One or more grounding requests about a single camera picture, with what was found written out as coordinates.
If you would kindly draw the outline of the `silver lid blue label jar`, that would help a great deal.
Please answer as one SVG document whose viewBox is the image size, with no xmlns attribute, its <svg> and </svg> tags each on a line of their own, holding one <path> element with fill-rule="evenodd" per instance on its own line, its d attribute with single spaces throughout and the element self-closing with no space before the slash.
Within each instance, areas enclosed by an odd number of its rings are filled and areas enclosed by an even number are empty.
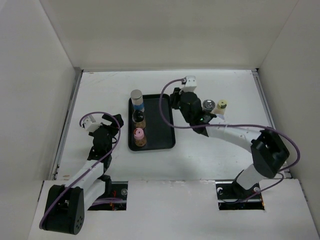
<svg viewBox="0 0 320 240">
<path fill-rule="evenodd" d="M 145 111 L 143 94 L 139 89 L 134 89 L 130 93 L 132 107 L 135 111 Z"/>
</svg>

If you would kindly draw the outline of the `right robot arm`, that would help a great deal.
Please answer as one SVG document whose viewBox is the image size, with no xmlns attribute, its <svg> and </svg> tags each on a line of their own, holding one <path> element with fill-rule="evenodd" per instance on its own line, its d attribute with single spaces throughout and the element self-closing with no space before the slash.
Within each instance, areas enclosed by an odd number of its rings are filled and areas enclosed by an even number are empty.
<svg viewBox="0 0 320 240">
<path fill-rule="evenodd" d="M 224 140 L 251 153 L 252 164 L 241 171 L 233 181 L 232 192 L 245 197 L 255 184 L 264 178 L 272 179 L 281 169 L 290 153 L 280 136 L 270 129 L 230 127 L 221 117 L 206 112 L 201 100 L 193 92 L 176 87 L 170 95 L 173 109 L 180 110 L 184 120 L 197 134 Z"/>
</svg>

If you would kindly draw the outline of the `black round cap spice bottle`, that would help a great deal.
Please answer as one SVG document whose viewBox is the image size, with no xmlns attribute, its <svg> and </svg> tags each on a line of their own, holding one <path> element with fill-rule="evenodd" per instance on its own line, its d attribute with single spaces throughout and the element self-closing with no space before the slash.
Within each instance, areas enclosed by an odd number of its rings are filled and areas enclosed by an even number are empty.
<svg viewBox="0 0 320 240">
<path fill-rule="evenodd" d="M 132 121 L 135 128 L 144 129 L 146 127 L 145 114 L 141 110 L 134 110 L 132 114 Z"/>
</svg>

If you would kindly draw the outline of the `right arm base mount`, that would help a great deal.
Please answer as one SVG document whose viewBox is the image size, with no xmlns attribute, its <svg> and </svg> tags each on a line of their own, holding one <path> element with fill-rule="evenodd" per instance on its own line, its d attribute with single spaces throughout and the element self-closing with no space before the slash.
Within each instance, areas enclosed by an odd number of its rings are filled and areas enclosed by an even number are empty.
<svg viewBox="0 0 320 240">
<path fill-rule="evenodd" d="M 244 189 L 232 180 L 217 180 L 215 188 L 220 211 L 265 209 L 259 183 Z"/>
</svg>

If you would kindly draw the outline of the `black flip cap spice bottle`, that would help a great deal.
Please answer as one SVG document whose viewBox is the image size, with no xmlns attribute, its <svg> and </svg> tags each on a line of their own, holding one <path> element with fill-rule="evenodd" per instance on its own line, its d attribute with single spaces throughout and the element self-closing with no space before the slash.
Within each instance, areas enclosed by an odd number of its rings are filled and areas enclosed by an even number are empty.
<svg viewBox="0 0 320 240">
<path fill-rule="evenodd" d="M 211 99 L 206 99 L 202 102 L 202 109 L 206 113 L 211 113 L 216 107 L 216 103 Z"/>
</svg>

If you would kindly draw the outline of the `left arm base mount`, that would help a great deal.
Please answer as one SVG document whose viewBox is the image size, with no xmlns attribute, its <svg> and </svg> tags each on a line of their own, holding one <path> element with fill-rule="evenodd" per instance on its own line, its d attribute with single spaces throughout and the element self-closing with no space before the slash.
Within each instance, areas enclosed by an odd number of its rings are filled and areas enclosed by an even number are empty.
<svg viewBox="0 0 320 240">
<path fill-rule="evenodd" d="M 97 198 L 89 211 L 125 211 L 127 209 L 127 181 L 112 181 L 109 175 L 99 178 L 105 183 L 105 192 Z"/>
</svg>

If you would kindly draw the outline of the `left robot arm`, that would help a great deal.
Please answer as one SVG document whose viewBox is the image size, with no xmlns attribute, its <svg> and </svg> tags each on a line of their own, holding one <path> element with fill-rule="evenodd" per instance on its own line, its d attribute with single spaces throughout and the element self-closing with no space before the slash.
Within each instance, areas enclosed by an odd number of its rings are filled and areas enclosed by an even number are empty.
<svg viewBox="0 0 320 240">
<path fill-rule="evenodd" d="M 124 201 L 122 197 L 112 195 L 112 180 L 106 175 L 124 121 L 120 114 L 100 114 L 110 124 L 97 122 L 92 112 L 80 119 L 79 125 L 93 138 L 92 147 L 85 164 L 71 179 L 61 185 L 54 184 L 49 189 L 39 223 L 41 230 L 77 235 L 83 227 L 88 209 Z"/>
</svg>

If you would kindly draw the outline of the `pink cap spice bottle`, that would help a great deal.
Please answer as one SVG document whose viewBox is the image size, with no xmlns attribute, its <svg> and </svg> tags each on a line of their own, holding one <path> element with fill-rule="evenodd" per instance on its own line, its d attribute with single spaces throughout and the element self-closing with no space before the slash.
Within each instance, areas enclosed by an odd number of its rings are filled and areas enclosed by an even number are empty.
<svg viewBox="0 0 320 240">
<path fill-rule="evenodd" d="M 142 128 L 136 128 L 133 131 L 134 143 L 137 147 L 143 147 L 147 144 L 147 138 Z"/>
</svg>

